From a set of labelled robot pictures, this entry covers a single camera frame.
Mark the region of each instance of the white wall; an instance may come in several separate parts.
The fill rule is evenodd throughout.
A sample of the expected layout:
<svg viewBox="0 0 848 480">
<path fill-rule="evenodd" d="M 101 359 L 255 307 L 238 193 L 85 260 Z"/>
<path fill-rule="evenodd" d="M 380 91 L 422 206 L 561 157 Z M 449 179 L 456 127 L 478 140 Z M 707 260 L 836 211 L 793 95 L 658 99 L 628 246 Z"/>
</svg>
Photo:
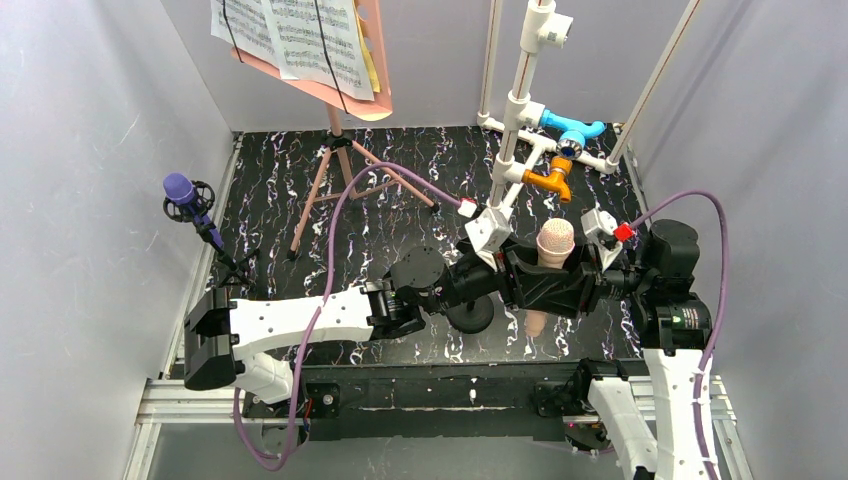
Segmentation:
<svg viewBox="0 0 848 480">
<path fill-rule="evenodd" d="M 195 268 L 161 212 L 231 134 L 158 2 L 0 6 L 0 465 L 116 479 Z"/>
<path fill-rule="evenodd" d="M 728 318 L 716 354 L 756 478 L 845 478 L 848 4 L 701 2 L 634 124 L 650 204 L 714 191 L 729 213 Z M 718 225 L 705 200 L 667 215 L 701 235 L 715 306 Z"/>
<path fill-rule="evenodd" d="M 162 0 L 232 130 L 326 128 L 321 103 L 230 57 L 209 34 L 209 0 Z M 547 48 L 532 94 L 561 115 L 625 121 L 686 0 L 561 1 L 574 17 L 563 50 Z M 480 105 L 489 0 L 381 3 L 394 113 L 372 126 L 472 125 Z M 492 112 L 503 114 L 527 2 L 505 0 Z M 362 123 L 348 119 L 348 124 Z"/>
</svg>

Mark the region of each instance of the orange pipe fitting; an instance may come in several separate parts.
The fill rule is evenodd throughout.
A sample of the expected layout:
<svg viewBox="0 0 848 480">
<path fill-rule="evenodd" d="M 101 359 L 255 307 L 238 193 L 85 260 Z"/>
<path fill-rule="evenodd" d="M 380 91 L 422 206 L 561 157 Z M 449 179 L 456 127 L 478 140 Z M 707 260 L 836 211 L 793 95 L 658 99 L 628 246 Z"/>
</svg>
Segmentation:
<svg viewBox="0 0 848 480">
<path fill-rule="evenodd" d="M 554 157 L 551 160 L 551 171 L 548 176 L 533 173 L 530 170 L 524 172 L 522 183 L 536 185 L 537 187 L 559 194 L 559 201 L 568 203 L 571 201 L 571 189 L 565 183 L 565 177 L 571 173 L 571 160 L 565 157 Z"/>
</svg>

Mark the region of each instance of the pink music stand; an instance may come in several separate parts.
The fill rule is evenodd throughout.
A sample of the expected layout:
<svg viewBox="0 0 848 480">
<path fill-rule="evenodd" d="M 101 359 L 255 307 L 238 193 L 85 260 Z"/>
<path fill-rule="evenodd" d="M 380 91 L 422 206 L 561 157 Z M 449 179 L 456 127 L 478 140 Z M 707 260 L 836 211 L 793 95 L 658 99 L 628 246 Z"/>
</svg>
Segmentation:
<svg viewBox="0 0 848 480">
<path fill-rule="evenodd" d="M 377 70 L 377 78 L 380 79 L 381 88 L 379 93 L 374 94 L 374 101 L 357 100 L 346 93 L 341 93 L 341 95 L 344 97 L 344 104 L 347 106 L 348 113 L 361 118 L 362 120 L 373 122 L 386 118 L 392 113 L 392 95 L 391 88 L 389 87 L 389 72 L 388 67 L 386 66 L 385 47 L 383 45 L 383 29 L 380 23 L 380 6 L 379 0 L 356 0 L 355 4 L 357 6 L 357 12 L 363 9 L 366 12 L 367 19 L 360 18 L 359 20 L 362 26 L 363 36 L 369 39 L 373 46 L 373 50 L 370 51 L 371 58 L 374 61 L 374 67 Z M 232 56 L 235 58 L 239 58 L 239 53 L 241 53 L 241 60 L 244 63 L 261 70 L 272 77 L 280 78 L 280 70 L 277 67 L 254 57 L 244 50 L 237 50 L 236 48 L 233 48 L 231 51 Z M 297 248 L 300 244 L 300 237 L 303 235 L 304 228 L 306 228 L 306 222 L 309 220 L 309 213 L 312 211 L 312 206 L 315 202 L 334 200 L 341 196 L 341 193 L 333 193 L 323 197 L 318 197 L 318 188 L 324 179 L 324 175 L 327 172 L 327 166 L 330 163 L 330 158 L 332 158 L 333 153 L 338 154 L 345 185 L 349 185 L 353 180 L 350 158 L 348 158 L 347 148 L 345 145 L 349 144 L 354 150 L 361 153 L 368 163 L 380 163 L 381 161 L 355 140 L 343 138 L 342 126 L 338 112 L 338 109 L 342 108 L 342 102 L 339 98 L 338 90 L 322 83 L 307 80 L 283 81 L 298 90 L 322 100 L 326 104 L 327 115 L 330 117 L 330 132 L 332 133 L 331 144 L 328 145 L 328 148 L 321 159 L 321 163 L 318 164 L 318 173 L 315 175 L 315 180 L 312 182 L 312 189 L 309 191 L 309 196 L 306 198 L 306 205 L 303 207 L 300 222 L 298 222 L 297 229 L 294 233 L 294 240 L 292 240 L 291 247 L 289 248 L 288 258 L 294 259 L 297 256 Z M 356 188 L 353 188 L 350 198 L 360 198 L 399 183 L 403 188 L 409 190 L 413 195 L 420 198 L 421 201 L 433 209 L 433 211 L 438 211 L 438 204 L 427 198 L 417 188 L 410 185 L 409 182 L 388 168 L 383 168 L 382 170 L 386 172 L 392 180 L 363 192 L 358 192 Z"/>
</svg>

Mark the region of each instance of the music notes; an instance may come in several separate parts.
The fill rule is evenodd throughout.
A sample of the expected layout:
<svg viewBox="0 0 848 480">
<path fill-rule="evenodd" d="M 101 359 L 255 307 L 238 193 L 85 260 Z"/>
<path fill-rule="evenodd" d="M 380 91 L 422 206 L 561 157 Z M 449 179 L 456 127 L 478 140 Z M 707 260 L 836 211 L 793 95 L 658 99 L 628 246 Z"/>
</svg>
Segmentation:
<svg viewBox="0 0 848 480">
<path fill-rule="evenodd" d="M 212 35 L 232 43 L 222 1 L 211 0 Z M 318 0 L 317 11 L 314 0 L 227 0 L 227 18 L 236 46 L 279 68 L 280 78 L 336 88 L 335 77 L 342 92 L 374 100 L 353 0 Z"/>
</svg>

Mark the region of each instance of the pink microphone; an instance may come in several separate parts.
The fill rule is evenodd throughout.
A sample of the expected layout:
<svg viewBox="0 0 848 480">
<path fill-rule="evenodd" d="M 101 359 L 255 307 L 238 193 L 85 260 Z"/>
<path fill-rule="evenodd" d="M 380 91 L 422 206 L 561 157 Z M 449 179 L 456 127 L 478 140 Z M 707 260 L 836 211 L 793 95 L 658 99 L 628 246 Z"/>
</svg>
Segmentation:
<svg viewBox="0 0 848 480">
<path fill-rule="evenodd" d="M 536 235 L 536 248 L 539 252 L 537 264 L 540 267 L 562 268 L 565 259 L 574 250 L 574 227 L 563 218 L 548 220 Z M 527 310 L 524 332 L 530 337 L 538 337 L 545 328 L 546 320 L 545 312 Z"/>
</svg>

